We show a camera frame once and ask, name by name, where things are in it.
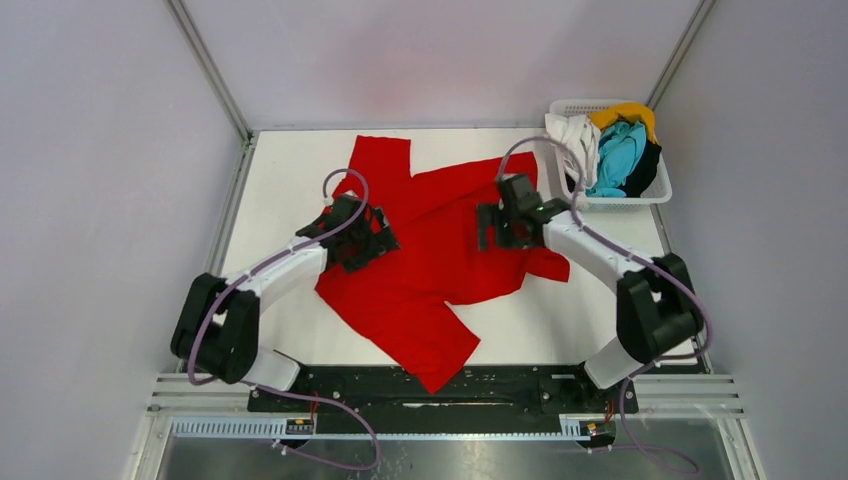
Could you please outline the red t-shirt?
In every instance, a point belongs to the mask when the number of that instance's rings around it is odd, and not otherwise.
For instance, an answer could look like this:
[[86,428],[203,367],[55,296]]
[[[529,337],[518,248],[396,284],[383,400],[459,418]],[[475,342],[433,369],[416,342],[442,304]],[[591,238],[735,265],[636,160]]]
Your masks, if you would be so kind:
[[480,340],[453,307],[521,288],[526,275],[566,282],[570,263],[546,248],[478,247],[477,207],[498,201],[496,158],[412,173],[408,139],[358,136],[335,196],[367,193],[382,208],[399,247],[347,273],[334,268],[317,294],[434,394]]

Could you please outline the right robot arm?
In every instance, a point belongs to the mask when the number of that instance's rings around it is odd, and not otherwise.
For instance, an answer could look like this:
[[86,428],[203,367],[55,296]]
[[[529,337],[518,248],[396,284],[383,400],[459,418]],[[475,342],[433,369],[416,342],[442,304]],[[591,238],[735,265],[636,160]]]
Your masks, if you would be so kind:
[[685,262],[675,254],[645,258],[589,227],[576,206],[544,201],[524,174],[496,182],[499,201],[476,208],[478,247],[547,249],[579,264],[615,296],[615,335],[579,367],[575,402],[597,412],[613,386],[666,356],[706,326]]

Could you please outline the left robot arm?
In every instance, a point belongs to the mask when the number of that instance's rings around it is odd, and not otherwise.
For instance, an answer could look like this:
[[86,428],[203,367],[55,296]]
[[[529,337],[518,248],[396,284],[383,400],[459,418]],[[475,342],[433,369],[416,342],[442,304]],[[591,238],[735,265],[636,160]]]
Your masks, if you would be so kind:
[[282,408],[299,410],[311,387],[297,360],[261,346],[262,314],[294,288],[315,287],[325,272],[354,273],[399,247],[382,208],[342,194],[270,257],[228,277],[197,276],[170,350],[227,384],[270,387]]

